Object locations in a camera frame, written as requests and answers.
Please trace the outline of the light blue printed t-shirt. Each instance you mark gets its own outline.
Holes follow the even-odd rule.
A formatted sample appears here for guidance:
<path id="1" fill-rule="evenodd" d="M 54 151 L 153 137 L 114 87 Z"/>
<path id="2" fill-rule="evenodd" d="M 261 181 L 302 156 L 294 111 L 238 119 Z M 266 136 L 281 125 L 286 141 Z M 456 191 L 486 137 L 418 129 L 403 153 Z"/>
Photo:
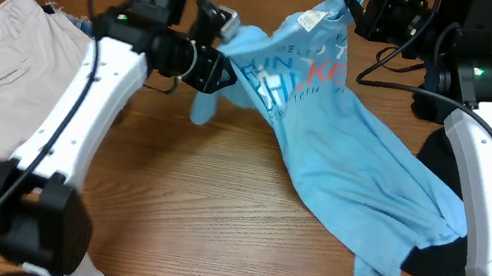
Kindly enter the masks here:
<path id="1" fill-rule="evenodd" d="M 220 98 L 257 110 L 301 201 L 355 255 L 355 276 L 401 276 L 413 249 L 467 233 L 460 198 L 348 89 L 343 0 L 292 14 L 274 33 L 243 26 L 222 52 L 237 81 L 199 93 L 201 125 Z"/>

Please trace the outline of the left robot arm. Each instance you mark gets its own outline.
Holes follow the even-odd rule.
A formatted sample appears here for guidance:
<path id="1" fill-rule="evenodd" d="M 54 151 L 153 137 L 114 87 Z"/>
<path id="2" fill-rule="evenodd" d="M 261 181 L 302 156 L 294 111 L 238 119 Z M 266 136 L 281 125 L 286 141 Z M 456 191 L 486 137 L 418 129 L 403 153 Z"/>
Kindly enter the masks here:
<path id="1" fill-rule="evenodd" d="M 80 69 L 32 136 L 0 161 L 0 255 L 18 276 L 105 276 L 89 257 L 93 224 L 82 200 L 90 162 L 153 72 L 201 93 L 236 82 L 215 47 L 241 25 L 211 0 L 124 0 L 90 12 Z"/>

